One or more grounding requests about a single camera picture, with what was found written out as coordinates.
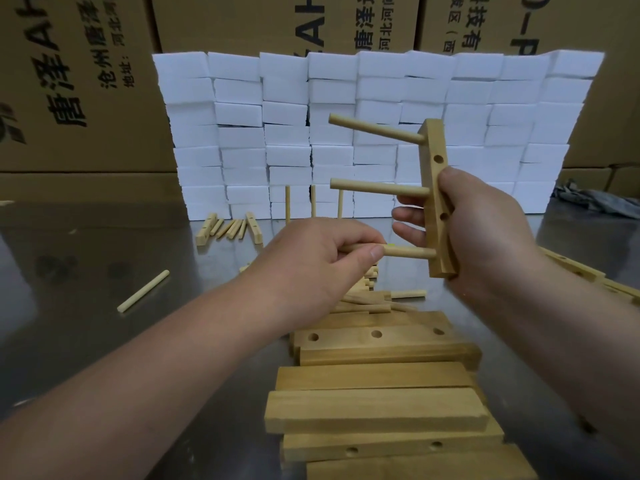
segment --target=shiny table surface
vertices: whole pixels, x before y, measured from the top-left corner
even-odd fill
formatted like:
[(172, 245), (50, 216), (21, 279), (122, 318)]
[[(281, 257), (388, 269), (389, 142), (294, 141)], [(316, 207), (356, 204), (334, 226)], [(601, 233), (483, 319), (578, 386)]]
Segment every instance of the shiny table surface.
[[(390, 219), (364, 219), (388, 242)], [(640, 287), (640, 223), (553, 201), (530, 216), (538, 243)], [(260, 221), (265, 242), (284, 225)], [(41, 395), (188, 300), (238, 273), (257, 254), (252, 241), (204, 248), (172, 206), (21, 206), (0, 208), (0, 411)], [(120, 315), (116, 306), (163, 269), (171, 276)], [(428, 290), (413, 300), (443, 310), (483, 350), (478, 379), (508, 440), (542, 479), (631, 479), (615, 450), (581, 430), (575, 415), (471, 312), (428, 277), (427, 262), (384, 258), (377, 289)], [(280, 471), (279, 437), (262, 415), (277, 368), (290, 365), (284, 339), (249, 358), (211, 398), (149, 478), (299, 479)]]

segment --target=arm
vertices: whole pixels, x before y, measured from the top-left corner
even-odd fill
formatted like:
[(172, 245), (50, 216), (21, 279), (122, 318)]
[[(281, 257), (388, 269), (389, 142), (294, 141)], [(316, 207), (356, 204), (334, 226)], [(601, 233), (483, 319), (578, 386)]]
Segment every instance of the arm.
[(242, 275), (140, 334), (0, 425), (7, 479), (140, 479), (236, 366), (329, 313), (382, 257), (356, 221), (288, 225)]
[[(605, 436), (640, 456), (640, 313), (553, 263), (538, 249), (517, 202), (453, 168), (440, 188), (455, 211), (449, 221), (460, 275), (450, 288)], [(416, 205), (416, 201), (402, 200)], [(394, 209), (424, 226), (422, 209)], [(417, 246), (424, 232), (394, 231)]]

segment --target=finger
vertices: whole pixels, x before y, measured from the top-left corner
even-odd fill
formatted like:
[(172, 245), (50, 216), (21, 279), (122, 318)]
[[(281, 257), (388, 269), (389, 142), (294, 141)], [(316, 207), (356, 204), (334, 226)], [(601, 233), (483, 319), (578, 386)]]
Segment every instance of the finger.
[(423, 230), (409, 227), (407, 224), (402, 224), (402, 222), (394, 222), (392, 227), (394, 232), (405, 241), (411, 242), (411, 244), (419, 248), (426, 247), (427, 236)]
[(424, 227), (424, 210), (415, 207), (396, 207), (391, 211), (396, 221), (408, 222), (414, 226)]
[(398, 195), (398, 202), (403, 205), (413, 205), (415, 207), (424, 207), (424, 199), (420, 197), (409, 197), (406, 195)]
[(380, 231), (373, 229), (355, 219), (321, 219), (323, 226), (331, 233), (335, 247), (339, 248), (345, 244), (355, 244), (356, 242), (375, 242), (386, 244), (385, 238)]
[(333, 282), (338, 294), (342, 296), (364, 276), (371, 266), (377, 263), (385, 251), (375, 244), (362, 246), (336, 261), (331, 266), (335, 270)]
[(478, 177), (450, 166), (440, 172), (438, 184), (440, 190), (449, 196), (454, 207), (457, 207), (465, 200), (475, 198), (478, 193), (484, 192), (487, 187), (491, 188)]

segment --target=forearm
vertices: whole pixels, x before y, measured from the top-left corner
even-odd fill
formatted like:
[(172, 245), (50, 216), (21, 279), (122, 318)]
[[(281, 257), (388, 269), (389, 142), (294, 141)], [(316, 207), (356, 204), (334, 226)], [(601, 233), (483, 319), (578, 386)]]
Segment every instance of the forearm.
[(168, 316), (0, 425), (5, 478), (143, 478), (206, 400), (272, 337), (231, 282)]
[(575, 411), (637, 453), (637, 309), (546, 257), (507, 273), (471, 296), (469, 305)]

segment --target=person's left hand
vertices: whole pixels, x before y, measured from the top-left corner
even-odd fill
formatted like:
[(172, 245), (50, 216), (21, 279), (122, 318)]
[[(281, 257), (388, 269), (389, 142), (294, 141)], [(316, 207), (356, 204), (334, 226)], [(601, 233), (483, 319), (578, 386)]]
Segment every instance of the person's left hand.
[[(348, 255), (347, 244), (385, 240), (353, 219), (296, 220), (281, 230), (238, 277), (264, 301), (265, 311), (282, 321), (283, 333), (309, 325), (333, 309), (345, 293), (383, 256), (382, 246), (362, 246)], [(253, 293), (247, 293), (251, 299)]]

